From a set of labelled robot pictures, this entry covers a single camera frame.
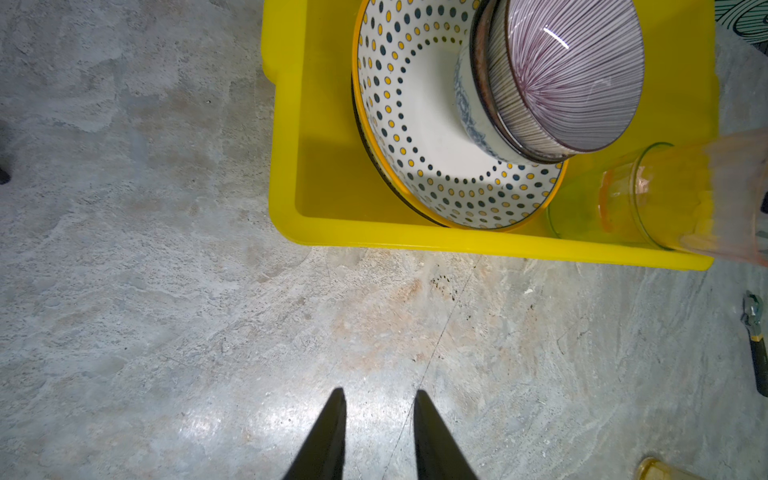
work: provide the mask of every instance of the purple striped bowl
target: purple striped bowl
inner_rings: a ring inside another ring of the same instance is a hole
[[[499,116],[538,154],[605,148],[637,110],[644,49],[631,0],[498,0],[486,54]]]

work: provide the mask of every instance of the bowl rim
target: bowl rim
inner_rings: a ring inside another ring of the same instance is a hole
[[[563,141],[558,140],[557,138],[554,137],[554,135],[548,129],[546,129],[544,127],[544,125],[541,124],[541,122],[538,120],[536,115],[534,115],[533,110],[531,110],[531,106],[528,104],[528,100],[526,100],[525,95],[523,95],[522,91],[520,90],[520,82],[518,81],[518,74],[515,73],[515,69],[512,67],[512,53],[509,50],[510,41],[509,41],[509,37],[508,37],[507,32],[509,31],[510,8],[514,7],[513,4],[517,5],[517,2],[513,2],[512,0],[497,0],[497,3],[496,3],[496,5],[498,7],[502,2],[506,2],[505,10],[504,10],[504,13],[505,13],[505,17],[504,17],[504,36],[506,37],[506,41],[504,42],[504,46],[505,46],[505,50],[507,52],[507,62],[508,62],[508,65],[509,65],[509,70],[512,72],[512,79],[515,82],[515,89],[518,91],[518,95],[520,95],[520,99],[522,100],[523,105],[525,106],[525,110],[528,112],[528,115],[533,119],[533,121],[536,122],[536,124],[539,126],[541,131],[544,132],[547,135],[547,137],[552,139],[552,141],[554,141],[556,144],[558,144],[558,145],[560,145],[562,147],[568,148],[570,150],[573,150],[574,152],[577,152],[579,154],[591,154],[591,153],[594,153],[596,151],[603,150],[603,149],[611,146],[616,140],[621,138],[621,136],[624,135],[624,132],[627,131],[629,126],[632,124],[632,121],[634,120],[634,116],[637,114],[637,108],[640,106],[640,99],[641,99],[641,97],[643,95],[643,87],[645,86],[645,42],[643,40],[643,29],[642,29],[642,27],[640,25],[640,18],[637,16],[637,8],[635,8],[634,2],[632,0],[614,0],[614,1],[616,1],[616,2],[628,2],[632,6],[632,12],[634,12],[634,20],[635,20],[635,23],[637,24],[637,30],[640,32],[641,51],[642,51],[642,54],[643,54],[643,63],[642,63],[643,82],[640,85],[640,95],[637,97],[637,103],[635,104],[634,110],[632,111],[632,116],[629,117],[629,121],[624,125],[624,128],[621,129],[621,132],[616,136],[616,138],[614,138],[610,142],[604,144],[603,146],[598,147],[598,148],[594,148],[594,149],[576,148],[576,147],[572,147],[571,145],[569,145],[569,144],[567,144],[567,143],[565,143]]]
[[[362,17],[366,13],[366,9],[368,8],[368,4],[375,5],[376,2],[383,2],[384,0],[362,0],[360,3],[359,10],[357,12],[357,19],[355,20],[355,28],[353,29],[353,36],[352,36],[352,89],[353,89],[353,108],[357,109],[359,112],[359,126],[362,126],[362,128],[358,128],[359,133],[361,133],[361,137],[363,140],[363,145],[367,142],[368,146],[371,150],[371,155],[369,157],[372,161],[374,161],[376,164],[378,164],[381,169],[377,168],[376,170],[379,172],[379,174],[382,175],[385,182],[391,183],[391,187],[394,187],[400,192],[400,199],[405,200],[406,203],[415,209],[417,209],[418,212],[420,212],[423,216],[428,217],[430,220],[433,220],[438,225],[442,225],[445,227],[452,227],[452,228],[458,228],[462,230],[479,230],[479,231],[488,231],[488,232],[508,232],[510,230],[514,230],[518,227],[521,227],[522,225],[526,223],[530,223],[531,219],[535,218],[537,215],[541,214],[541,212],[547,210],[547,206],[552,201],[552,198],[554,198],[555,194],[558,192],[558,189],[563,183],[563,178],[565,178],[565,171],[568,168],[568,162],[562,161],[562,167],[560,169],[560,175],[558,175],[558,180],[555,182],[552,189],[549,191],[549,195],[545,199],[545,201],[541,202],[539,207],[534,210],[530,215],[523,218],[519,222],[514,223],[513,225],[508,225],[506,227],[500,227],[500,228],[471,228],[467,227],[466,225],[461,225],[460,223],[453,222],[451,220],[448,220],[435,212],[432,211],[432,209],[428,208],[421,200],[419,200],[413,192],[400,180],[400,178],[395,174],[395,171],[392,169],[392,167],[389,165],[389,162],[386,161],[386,157],[384,156],[384,153],[381,150],[381,147],[379,146],[379,142],[376,141],[376,138],[373,135],[373,130],[371,129],[370,122],[368,122],[368,119],[365,117],[364,112],[366,111],[365,104],[362,100],[362,92],[360,91],[360,82],[359,79],[356,78],[358,75],[357,73],[357,54],[358,54],[358,48],[362,44],[362,35],[360,33],[362,29]],[[475,18],[477,18],[478,10],[480,8],[480,5],[475,9]],[[467,36],[467,42],[470,42],[470,38],[472,37],[471,33]]]
[[[504,0],[482,0],[475,13],[475,17],[472,19],[472,26],[469,31],[469,65],[472,69],[472,80],[475,82],[475,90],[480,98],[480,104],[496,132],[504,139],[506,144],[512,150],[516,151],[522,157],[539,164],[547,165],[565,162],[567,159],[573,157],[574,154],[545,156],[541,152],[533,151],[524,146],[523,143],[518,141],[512,132],[509,131],[498,111],[498,107],[496,106],[496,100],[493,98],[493,91],[491,90],[491,82],[488,79],[487,45],[491,34],[491,21],[493,15],[495,14],[496,8],[503,1]],[[487,18],[485,18],[488,7],[492,8],[490,9],[490,12],[488,12]],[[479,28],[483,28],[482,35],[478,34]],[[478,56],[478,49],[482,51],[482,56]]]

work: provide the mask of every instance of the floor crack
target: floor crack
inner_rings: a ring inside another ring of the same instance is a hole
[[[472,272],[467,276],[467,281],[464,282],[464,286],[462,287],[462,291],[458,293],[459,299],[462,298],[462,295],[464,294],[464,290],[466,290],[467,285],[469,285],[469,280],[472,279],[472,277],[475,275],[475,269],[480,264],[480,260],[482,260],[482,256],[480,256],[477,261],[475,262],[475,265],[472,267]],[[435,343],[435,348],[432,349],[432,355],[429,357],[429,361],[427,362],[427,366],[424,369],[424,373],[422,374],[422,378],[419,380],[419,386],[416,388],[416,390],[420,390],[422,388],[422,383],[424,383],[424,378],[427,376],[427,372],[429,371],[429,366],[432,364],[432,359],[435,358],[435,352],[437,352],[437,347],[440,345],[440,340],[442,339],[443,334],[445,333],[445,329],[448,328],[448,324],[451,321],[451,318],[453,317],[453,313],[456,310],[456,307],[458,306],[458,301],[454,303],[453,308],[451,308],[451,312],[448,314],[448,319],[445,321],[445,325],[442,326],[442,331],[440,332],[440,336],[437,337],[437,342]],[[408,419],[411,418],[411,413],[413,412],[413,402],[411,402],[411,408],[408,410],[408,415],[406,415],[405,421],[402,423],[402,428],[400,429],[400,435],[397,436],[397,442],[395,442],[395,448],[392,449],[392,453],[389,454],[389,460],[387,461],[385,467],[384,467],[384,473],[382,474],[382,480],[384,480],[384,477],[386,477],[386,471],[389,468],[389,464],[392,463],[392,457],[395,456],[395,452],[397,452],[397,445],[400,445],[400,439],[402,438],[402,433],[406,430],[406,425],[408,425]]]

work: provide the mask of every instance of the white ceramic bowl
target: white ceramic bowl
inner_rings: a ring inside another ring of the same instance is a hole
[[[372,161],[414,210],[448,227],[507,230],[546,207],[565,165],[529,164],[519,154],[503,161],[465,134],[456,58],[479,5],[363,2],[352,49],[354,107]]]

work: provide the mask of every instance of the ceramic bowl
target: ceramic bowl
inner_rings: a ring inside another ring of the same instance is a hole
[[[487,56],[498,113],[539,154],[605,148],[640,101],[643,35],[632,0],[499,0]]]
[[[475,0],[366,0],[353,43],[353,104],[369,155],[390,187],[431,221],[507,230],[529,221],[565,170],[481,149],[456,107],[456,58]]]
[[[572,154],[546,154],[523,145],[507,128],[488,78],[488,38],[496,0],[484,0],[456,63],[454,89],[462,126],[487,154],[516,164],[557,164]]]

